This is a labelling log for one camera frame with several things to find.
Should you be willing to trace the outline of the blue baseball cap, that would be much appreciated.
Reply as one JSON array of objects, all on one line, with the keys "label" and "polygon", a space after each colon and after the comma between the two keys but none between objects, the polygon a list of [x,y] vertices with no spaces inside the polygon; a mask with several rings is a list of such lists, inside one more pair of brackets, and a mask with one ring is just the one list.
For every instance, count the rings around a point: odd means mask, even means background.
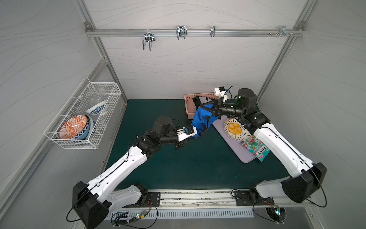
[{"label": "blue baseball cap", "polygon": [[204,136],[216,120],[218,120],[217,116],[213,116],[211,112],[199,107],[191,123],[191,126],[196,127],[197,130],[197,134],[192,136],[192,138]]}]

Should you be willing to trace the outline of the black baseball cap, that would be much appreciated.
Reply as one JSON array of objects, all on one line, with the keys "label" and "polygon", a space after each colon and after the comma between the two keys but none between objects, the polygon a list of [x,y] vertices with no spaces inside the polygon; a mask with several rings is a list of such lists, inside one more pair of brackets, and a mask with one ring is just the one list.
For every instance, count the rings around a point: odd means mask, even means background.
[{"label": "black baseball cap", "polygon": [[195,105],[195,108],[198,109],[201,104],[208,103],[208,102],[212,101],[212,99],[207,98],[207,97],[202,97],[202,96],[195,96],[192,99],[192,101],[193,101],[193,103]]}]

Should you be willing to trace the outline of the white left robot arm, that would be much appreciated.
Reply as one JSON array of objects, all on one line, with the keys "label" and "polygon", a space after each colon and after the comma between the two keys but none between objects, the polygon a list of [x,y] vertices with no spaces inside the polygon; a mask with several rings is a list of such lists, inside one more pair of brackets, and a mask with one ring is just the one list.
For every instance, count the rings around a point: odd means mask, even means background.
[{"label": "white left robot arm", "polygon": [[94,229],[114,210],[144,204],[147,189],[141,184],[115,191],[115,188],[135,169],[144,164],[163,145],[180,148],[197,134],[196,127],[175,129],[171,118],[160,116],[151,129],[132,140],[128,151],[111,167],[87,183],[78,182],[72,189],[72,210],[87,229]]}]

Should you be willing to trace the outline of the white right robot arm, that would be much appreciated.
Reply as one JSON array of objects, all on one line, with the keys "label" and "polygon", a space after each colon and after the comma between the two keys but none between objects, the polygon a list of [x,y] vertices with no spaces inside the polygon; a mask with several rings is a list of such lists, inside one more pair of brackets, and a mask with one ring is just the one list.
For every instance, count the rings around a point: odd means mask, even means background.
[{"label": "white right robot arm", "polygon": [[225,101],[228,92],[224,87],[216,88],[217,99],[196,103],[193,125],[204,129],[213,123],[213,117],[233,117],[251,135],[264,143],[283,164],[289,176],[256,184],[251,190],[253,202],[269,197],[287,197],[295,203],[308,200],[322,188],[327,168],[322,163],[313,163],[300,153],[263,113],[256,111],[257,96],[251,89],[241,88],[233,100]]}]

